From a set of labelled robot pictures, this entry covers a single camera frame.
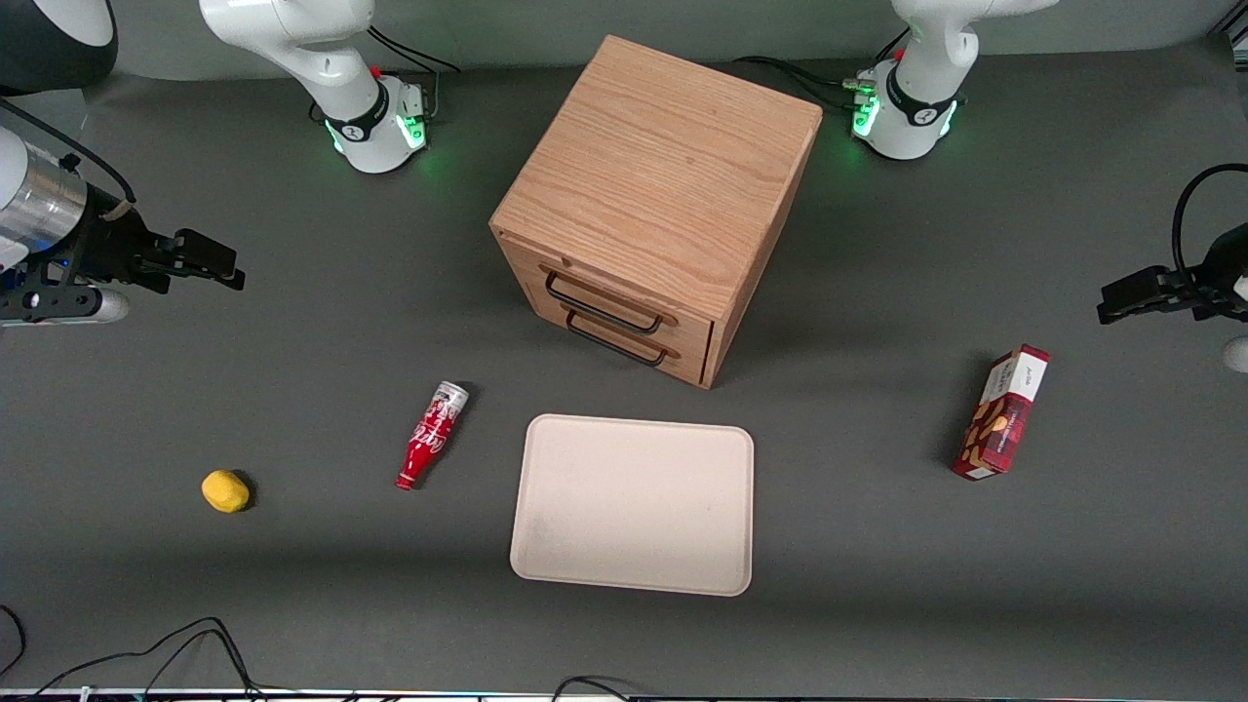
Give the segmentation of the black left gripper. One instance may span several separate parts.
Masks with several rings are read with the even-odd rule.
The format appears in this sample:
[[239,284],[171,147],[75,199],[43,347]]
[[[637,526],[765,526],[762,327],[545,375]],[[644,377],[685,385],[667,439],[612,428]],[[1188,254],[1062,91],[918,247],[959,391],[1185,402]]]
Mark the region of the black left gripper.
[[1247,321],[1247,225],[1241,224],[1218,236],[1196,266],[1183,257],[1182,226],[1171,234],[1171,254],[1178,276],[1178,296],[1171,296],[1171,271],[1162,265],[1141,269],[1101,289],[1096,311],[1101,325],[1118,324],[1143,314],[1169,314],[1189,310],[1204,321],[1226,317]]

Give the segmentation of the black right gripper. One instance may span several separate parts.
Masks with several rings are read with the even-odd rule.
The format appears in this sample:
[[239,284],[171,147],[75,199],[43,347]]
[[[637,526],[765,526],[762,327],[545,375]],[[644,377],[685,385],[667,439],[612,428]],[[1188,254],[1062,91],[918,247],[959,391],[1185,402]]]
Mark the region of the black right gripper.
[[202,279],[241,292],[246,274],[236,267],[233,249],[192,229],[178,229],[173,239],[150,230],[135,210],[104,219],[117,200],[90,200],[82,219],[57,244],[57,266],[72,284],[139,285],[168,294],[173,277]]

